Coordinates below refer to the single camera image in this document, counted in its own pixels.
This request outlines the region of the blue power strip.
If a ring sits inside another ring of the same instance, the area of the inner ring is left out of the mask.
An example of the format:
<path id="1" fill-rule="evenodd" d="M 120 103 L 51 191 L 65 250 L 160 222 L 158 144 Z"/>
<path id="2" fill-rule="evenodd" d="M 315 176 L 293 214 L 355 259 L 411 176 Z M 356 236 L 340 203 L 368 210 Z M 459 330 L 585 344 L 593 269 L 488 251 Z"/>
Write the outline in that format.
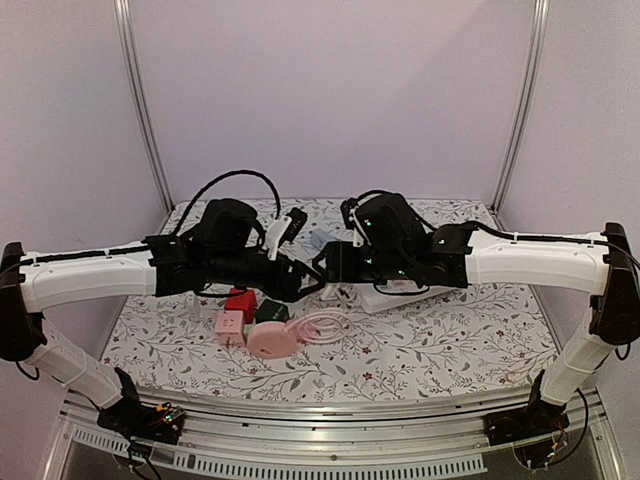
<path id="1" fill-rule="evenodd" d="M 335 241 L 336 238 L 322 229 L 314 229 L 310 233 L 311 246 L 317 251 L 321 252 L 328 243 Z"/>

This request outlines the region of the white plug block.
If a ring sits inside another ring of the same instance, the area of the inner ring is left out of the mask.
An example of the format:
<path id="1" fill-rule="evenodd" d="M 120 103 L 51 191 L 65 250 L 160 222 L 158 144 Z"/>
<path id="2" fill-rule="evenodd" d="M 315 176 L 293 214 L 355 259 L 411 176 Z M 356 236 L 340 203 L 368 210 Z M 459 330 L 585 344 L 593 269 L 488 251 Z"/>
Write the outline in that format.
<path id="1" fill-rule="evenodd" d="M 361 293 L 352 285 L 332 283 L 324 287 L 319 295 L 319 300 L 323 302 L 338 301 L 359 304 L 361 302 Z"/>

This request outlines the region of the dark green cube socket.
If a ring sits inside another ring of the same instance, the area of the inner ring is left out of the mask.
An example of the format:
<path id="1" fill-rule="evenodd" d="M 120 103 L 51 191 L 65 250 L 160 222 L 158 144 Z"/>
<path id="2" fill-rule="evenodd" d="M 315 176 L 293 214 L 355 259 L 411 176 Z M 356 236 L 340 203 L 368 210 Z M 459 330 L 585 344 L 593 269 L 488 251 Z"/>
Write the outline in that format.
<path id="1" fill-rule="evenodd" d="M 255 321 L 257 324 L 264 322 L 287 322 L 290 319 L 289 308 L 286 304 L 265 299 L 259 305 Z"/>

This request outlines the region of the red cube socket adapter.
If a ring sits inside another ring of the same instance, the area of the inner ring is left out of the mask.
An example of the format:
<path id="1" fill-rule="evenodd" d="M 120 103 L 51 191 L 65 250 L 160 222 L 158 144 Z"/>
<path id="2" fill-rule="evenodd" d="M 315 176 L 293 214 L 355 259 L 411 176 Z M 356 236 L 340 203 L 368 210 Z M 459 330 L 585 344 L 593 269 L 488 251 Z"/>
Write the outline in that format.
<path id="1" fill-rule="evenodd" d="M 225 311 L 240 311 L 243 313 L 245 321 L 249 324 L 254 322 L 255 314 L 258 310 L 256 294 L 253 290 L 232 289 L 229 297 L 225 300 L 223 309 Z"/>

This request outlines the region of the white colourful power strip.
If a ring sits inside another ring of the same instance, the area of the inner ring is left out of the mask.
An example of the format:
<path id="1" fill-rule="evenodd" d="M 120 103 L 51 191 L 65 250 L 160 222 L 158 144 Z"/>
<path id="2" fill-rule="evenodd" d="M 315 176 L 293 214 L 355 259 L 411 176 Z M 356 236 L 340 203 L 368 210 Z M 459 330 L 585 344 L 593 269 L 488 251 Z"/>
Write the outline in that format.
<path id="1" fill-rule="evenodd" d="M 450 291 L 450 288 L 435 286 L 417 290 L 414 282 L 402 280 L 388 281 L 384 285 L 362 284 L 355 289 L 359 292 L 361 307 L 369 314 L 381 313 Z"/>

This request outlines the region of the green beige socket adapter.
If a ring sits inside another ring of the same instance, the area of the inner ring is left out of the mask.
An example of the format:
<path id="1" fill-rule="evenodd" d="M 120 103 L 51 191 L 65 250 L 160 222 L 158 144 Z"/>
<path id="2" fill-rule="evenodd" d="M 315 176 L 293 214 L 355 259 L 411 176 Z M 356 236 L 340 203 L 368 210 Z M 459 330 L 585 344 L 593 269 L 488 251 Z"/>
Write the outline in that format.
<path id="1" fill-rule="evenodd" d="M 252 330 L 253 330 L 255 327 L 256 327 L 256 325 L 255 325 L 255 324 L 245 324 L 245 325 L 244 325 L 243 334 L 244 334 L 244 338 L 245 338 L 245 341 L 246 341 L 246 342 L 248 342 L 248 341 L 249 341 L 249 338 L 250 338 L 251 332 L 252 332 Z"/>

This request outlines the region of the light pink cube socket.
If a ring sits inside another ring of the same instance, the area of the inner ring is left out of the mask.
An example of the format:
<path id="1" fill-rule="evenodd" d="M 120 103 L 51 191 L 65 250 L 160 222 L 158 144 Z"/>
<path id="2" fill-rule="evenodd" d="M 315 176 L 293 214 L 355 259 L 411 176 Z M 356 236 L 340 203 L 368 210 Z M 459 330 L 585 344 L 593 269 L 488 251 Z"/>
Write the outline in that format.
<path id="1" fill-rule="evenodd" d="M 241 310 L 221 310 L 217 312 L 215 334 L 224 347 L 245 346 L 245 315 Z"/>

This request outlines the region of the pink round cable reel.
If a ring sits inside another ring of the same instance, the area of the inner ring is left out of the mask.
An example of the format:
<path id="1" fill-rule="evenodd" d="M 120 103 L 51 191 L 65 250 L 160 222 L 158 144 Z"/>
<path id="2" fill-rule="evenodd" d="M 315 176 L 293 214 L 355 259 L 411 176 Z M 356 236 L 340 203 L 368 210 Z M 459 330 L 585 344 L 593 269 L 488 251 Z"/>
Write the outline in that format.
<path id="1" fill-rule="evenodd" d="M 271 321 L 256 324 L 246 346 L 253 356 L 270 360 L 292 355 L 298 342 L 285 323 Z"/>

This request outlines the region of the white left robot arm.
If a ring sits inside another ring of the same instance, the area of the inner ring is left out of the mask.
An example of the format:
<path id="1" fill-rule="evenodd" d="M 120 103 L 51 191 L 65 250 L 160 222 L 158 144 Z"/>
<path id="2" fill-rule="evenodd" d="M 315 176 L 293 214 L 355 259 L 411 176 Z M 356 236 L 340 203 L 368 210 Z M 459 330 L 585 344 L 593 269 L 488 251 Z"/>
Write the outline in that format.
<path id="1" fill-rule="evenodd" d="M 149 415 L 131 377 L 100 364 L 62 336 L 45 321 L 45 310 L 120 296 L 202 296 L 210 284 L 299 301 L 325 285 L 320 274 L 279 250 L 305 221 L 305 214 L 293 209 L 276 212 L 263 227 L 250 205 L 223 198 L 209 201 L 190 228 L 180 219 L 168 234 L 124 246 L 39 254 L 9 243 L 1 260 L 1 357 L 48 373 L 83 394 L 126 433 L 141 433 Z"/>

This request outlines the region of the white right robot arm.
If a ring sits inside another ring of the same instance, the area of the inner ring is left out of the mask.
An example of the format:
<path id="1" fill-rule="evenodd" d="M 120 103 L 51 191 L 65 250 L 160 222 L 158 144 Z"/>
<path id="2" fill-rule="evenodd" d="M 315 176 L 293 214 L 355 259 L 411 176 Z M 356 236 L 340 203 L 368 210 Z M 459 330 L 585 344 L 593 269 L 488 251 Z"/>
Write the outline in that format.
<path id="1" fill-rule="evenodd" d="M 518 412 L 524 435 L 537 436 L 552 424 L 555 408 L 565 406 L 616 347 L 639 337 L 639 264 L 618 223 L 577 236 L 504 232 L 478 221 L 435 227 L 402 195 L 381 190 L 344 201 L 341 213 L 353 239 L 327 243 L 312 261 L 328 283 L 512 283 L 589 294 L 582 326 Z"/>

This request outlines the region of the floral table cloth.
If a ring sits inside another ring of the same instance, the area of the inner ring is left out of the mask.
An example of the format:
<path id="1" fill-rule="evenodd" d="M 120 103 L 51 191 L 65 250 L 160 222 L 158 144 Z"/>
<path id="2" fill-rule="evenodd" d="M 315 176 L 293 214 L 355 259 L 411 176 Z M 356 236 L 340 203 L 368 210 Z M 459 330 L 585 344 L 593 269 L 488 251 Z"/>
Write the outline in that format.
<path id="1" fill-rule="evenodd" d="M 141 387 L 292 402 L 402 401 L 530 385 L 557 349 L 529 288 L 489 284 L 371 315 L 347 311 L 345 336 L 262 360 L 214 331 L 222 288 L 128 299 L 102 360 Z"/>

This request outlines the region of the aluminium front rail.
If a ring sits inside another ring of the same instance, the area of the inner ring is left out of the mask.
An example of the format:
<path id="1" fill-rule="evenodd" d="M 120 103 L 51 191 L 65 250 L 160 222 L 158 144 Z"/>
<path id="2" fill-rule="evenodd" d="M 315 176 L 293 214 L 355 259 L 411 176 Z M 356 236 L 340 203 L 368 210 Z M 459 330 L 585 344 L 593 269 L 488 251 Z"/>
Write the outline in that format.
<path id="1" fill-rule="evenodd" d="M 98 427 L 94 408 L 66 396 L 45 463 L 47 479 L 620 479 L 621 455 L 598 392 L 567 407 L 560 463 L 523 467 L 513 444 L 491 445 L 487 414 L 525 403 L 525 388 L 398 402 L 305 404 L 144 388 L 186 420 L 176 445 L 151 446 L 151 465 Z"/>

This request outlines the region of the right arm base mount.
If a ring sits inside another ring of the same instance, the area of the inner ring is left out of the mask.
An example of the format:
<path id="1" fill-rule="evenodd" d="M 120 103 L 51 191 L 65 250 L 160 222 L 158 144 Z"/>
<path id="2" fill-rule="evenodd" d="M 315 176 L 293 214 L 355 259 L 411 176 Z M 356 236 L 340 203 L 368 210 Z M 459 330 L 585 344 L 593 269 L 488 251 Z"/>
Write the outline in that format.
<path id="1" fill-rule="evenodd" d="M 525 406 L 489 413 L 482 418 L 483 433 L 491 446 L 526 440 L 569 426 L 566 405 L 542 399 L 544 373 L 542 370 L 535 378 Z"/>

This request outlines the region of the aluminium corner post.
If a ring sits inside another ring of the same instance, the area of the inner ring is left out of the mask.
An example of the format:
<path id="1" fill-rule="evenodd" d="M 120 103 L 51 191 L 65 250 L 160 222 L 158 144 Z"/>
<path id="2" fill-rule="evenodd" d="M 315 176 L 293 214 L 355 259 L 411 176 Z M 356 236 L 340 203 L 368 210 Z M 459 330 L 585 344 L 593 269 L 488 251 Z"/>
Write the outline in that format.
<path id="1" fill-rule="evenodd" d="M 144 82 L 136 48 L 131 2 L 127 0 L 115 0 L 113 4 L 125 72 L 129 82 L 132 102 L 142 137 L 143 147 L 161 205 L 167 212 L 171 212 L 174 208 L 174 201 L 170 192 L 167 175 L 162 164 L 153 128 L 153 122 L 144 91 Z"/>
<path id="2" fill-rule="evenodd" d="M 531 33 L 526 53 L 524 76 L 516 104 L 515 116 L 510 130 L 502 167 L 494 190 L 490 210 L 498 217 L 506 204 L 509 188 L 516 169 L 519 152 L 526 133 L 540 70 L 549 17 L 549 0 L 533 3 Z"/>

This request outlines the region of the right aluminium corner post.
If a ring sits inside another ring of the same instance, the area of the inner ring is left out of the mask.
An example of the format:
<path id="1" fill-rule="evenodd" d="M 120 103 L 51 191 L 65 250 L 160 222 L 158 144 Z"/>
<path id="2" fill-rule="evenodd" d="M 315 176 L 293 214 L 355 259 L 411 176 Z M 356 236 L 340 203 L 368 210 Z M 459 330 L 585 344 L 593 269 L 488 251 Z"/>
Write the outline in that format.
<path id="1" fill-rule="evenodd" d="M 494 190 L 490 210 L 498 217 L 506 204 L 509 188 L 516 169 L 519 152 L 526 133 L 540 70 L 549 17 L 549 0 L 533 3 L 531 33 L 526 53 L 524 76 L 516 104 L 515 116 L 510 130 L 502 167 Z"/>

